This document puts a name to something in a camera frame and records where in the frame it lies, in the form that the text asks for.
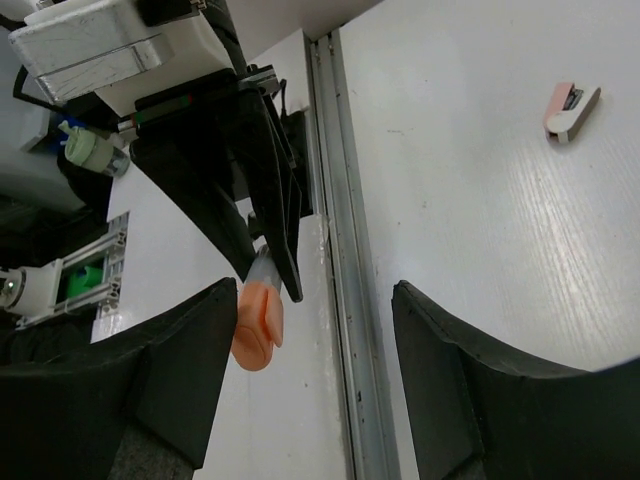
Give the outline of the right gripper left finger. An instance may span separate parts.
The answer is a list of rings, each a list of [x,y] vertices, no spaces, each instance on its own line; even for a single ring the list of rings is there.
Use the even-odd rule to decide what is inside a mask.
[[[221,279],[93,343],[84,324],[1,330],[5,479],[189,479],[205,463],[237,321]]]

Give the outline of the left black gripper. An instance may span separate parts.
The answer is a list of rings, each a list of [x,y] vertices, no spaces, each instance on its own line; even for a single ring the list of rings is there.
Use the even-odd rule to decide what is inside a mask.
[[[297,261],[301,189],[272,94],[271,65],[243,75],[222,69],[134,102],[117,124],[133,130],[134,164],[167,195],[245,279],[255,259],[247,224],[218,183],[214,145],[241,145],[239,163],[262,235],[294,302],[303,299]]]

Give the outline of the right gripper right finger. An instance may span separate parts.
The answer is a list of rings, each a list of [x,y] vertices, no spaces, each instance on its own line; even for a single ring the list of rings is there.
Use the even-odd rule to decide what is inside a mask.
[[[423,479],[635,479],[639,363],[596,372],[525,353],[407,281],[392,313]]]

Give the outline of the orange grey correction tape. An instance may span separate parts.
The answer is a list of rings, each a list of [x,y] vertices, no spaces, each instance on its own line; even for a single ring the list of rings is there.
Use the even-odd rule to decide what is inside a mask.
[[[258,250],[238,299],[231,354],[244,370],[266,368],[284,337],[282,280],[267,245]]]

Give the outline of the pink white mini stapler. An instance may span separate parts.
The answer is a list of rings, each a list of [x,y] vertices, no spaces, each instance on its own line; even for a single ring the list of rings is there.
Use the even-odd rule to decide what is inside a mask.
[[[543,118],[547,139],[558,144],[571,143],[596,107],[600,96],[600,87],[558,83]]]

